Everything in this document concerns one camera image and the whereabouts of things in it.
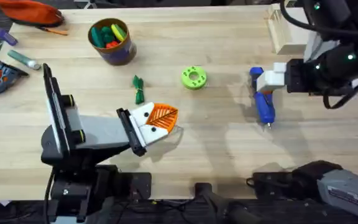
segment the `orange pouch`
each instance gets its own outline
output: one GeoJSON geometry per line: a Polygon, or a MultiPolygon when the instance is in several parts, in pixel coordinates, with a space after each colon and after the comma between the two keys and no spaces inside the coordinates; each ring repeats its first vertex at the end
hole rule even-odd
{"type": "Polygon", "coordinates": [[[46,4],[31,0],[0,0],[4,14],[17,24],[39,27],[60,26],[64,18],[62,13],[46,4]]]}

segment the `green marker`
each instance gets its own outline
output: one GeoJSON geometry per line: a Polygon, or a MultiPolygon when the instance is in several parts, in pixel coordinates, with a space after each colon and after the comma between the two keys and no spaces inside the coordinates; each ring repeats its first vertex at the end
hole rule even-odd
{"type": "Polygon", "coordinates": [[[18,62],[23,63],[24,65],[26,65],[29,68],[32,68],[34,70],[38,70],[41,68],[41,65],[38,64],[37,61],[30,59],[30,58],[20,54],[19,52],[10,50],[7,54],[10,57],[12,57],[13,59],[17,60],[18,62]]]}

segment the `wooden tabletop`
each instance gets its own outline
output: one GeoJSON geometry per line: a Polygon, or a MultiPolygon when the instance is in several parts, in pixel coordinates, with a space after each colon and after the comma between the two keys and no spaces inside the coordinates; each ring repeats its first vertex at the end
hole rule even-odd
{"type": "Polygon", "coordinates": [[[245,179],[261,167],[298,167],[324,159],[358,174],[358,96],[339,110],[321,97],[275,91],[271,131],[257,123],[248,71],[289,56],[273,53],[266,6],[93,9],[62,11],[68,37],[14,24],[14,48],[0,60],[30,73],[0,95],[0,199],[41,199],[51,167],[40,160],[41,135],[50,124],[42,72],[7,56],[15,49],[47,63],[61,91],[75,97],[81,114],[116,117],[136,108],[134,75],[145,81],[147,101],[179,109],[177,131],[149,147],[104,161],[126,172],[152,173],[153,198],[191,197],[195,182],[211,182],[228,197],[253,197],[245,179]],[[92,23],[116,17],[137,45],[128,65],[108,65],[87,41],[92,23]],[[202,66],[208,84],[187,90],[188,66],[202,66]]]}

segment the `cup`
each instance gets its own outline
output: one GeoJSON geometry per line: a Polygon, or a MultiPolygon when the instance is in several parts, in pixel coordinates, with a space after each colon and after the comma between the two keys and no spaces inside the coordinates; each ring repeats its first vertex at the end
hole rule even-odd
{"type": "Polygon", "coordinates": [[[88,40],[91,43],[92,47],[100,54],[100,56],[102,56],[102,58],[111,65],[126,65],[136,55],[136,45],[131,41],[128,27],[124,22],[119,19],[102,19],[93,24],[88,31],[88,40]],[[92,27],[96,27],[101,30],[102,27],[111,27],[112,24],[119,25],[126,32],[126,38],[119,45],[112,48],[107,49],[95,46],[92,40],[92,27]]]}

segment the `white robot part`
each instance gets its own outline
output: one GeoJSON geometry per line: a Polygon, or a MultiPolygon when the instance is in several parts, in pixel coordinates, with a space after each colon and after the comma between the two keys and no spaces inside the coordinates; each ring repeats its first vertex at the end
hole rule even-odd
{"type": "Polygon", "coordinates": [[[286,63],[274,63],[273,70],[260,75],[257,79],[257,91],[274,91],[285,86],[286,63]]]}

